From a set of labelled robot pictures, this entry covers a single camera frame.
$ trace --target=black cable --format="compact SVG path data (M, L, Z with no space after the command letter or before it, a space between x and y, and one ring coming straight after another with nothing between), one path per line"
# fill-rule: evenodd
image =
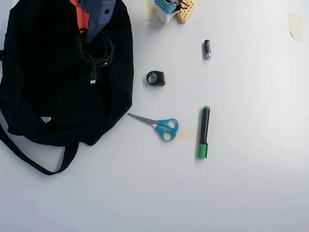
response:
M77 49L83 60L87 63L91 63L93 66L106 67L108 66L113 58L115 48L112 44L111 39L104 32L98 34L98 38L102 40L104 54L99 58L94 58L86 49L84 48L85 38L87 35L87 29L82 28L79 30L79 35L77 36Z

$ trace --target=orange object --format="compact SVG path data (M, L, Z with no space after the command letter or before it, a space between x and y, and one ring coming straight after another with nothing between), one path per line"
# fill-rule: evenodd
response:
M88 29L89 24L89 14L87 14L81 6L78 4L77 0L70 0L70 2L76 7L77 13L77 24L78 28L86 28Z

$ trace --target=gray object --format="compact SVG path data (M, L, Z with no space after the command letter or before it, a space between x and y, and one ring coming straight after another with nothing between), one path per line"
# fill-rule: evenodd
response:
M86 43L90 43L112 18L116 0L78 0L80 7L90 15Z
M205 57L206 59L210 59L211 58L211 41L205 40L204 44L205 44Z

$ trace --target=scissor blade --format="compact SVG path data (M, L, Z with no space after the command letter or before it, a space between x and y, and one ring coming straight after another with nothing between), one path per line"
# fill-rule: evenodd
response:
M133 118L135 118L135 119L137 119L137 120L139 120L139 121L142 121L142 122L144 122L144 123L146 123L146 124L149 124L149 125L154 125L154 124L157 124L157 123L158 123L158 121L151 120L151 119L149 119L149 118L140 117L140 116L133 115L133 114L128 114L128 115L130 115L131 117L133 117Z

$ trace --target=green marker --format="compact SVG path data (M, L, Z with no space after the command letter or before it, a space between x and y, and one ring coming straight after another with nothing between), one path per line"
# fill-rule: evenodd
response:
M208 106L205 106L203 109L203 117L202 117L201 140L199 142L198 147L198 157L200 159L207 158L207 150L208 150L207 133L208 133L208 123L210 113L211 109Z

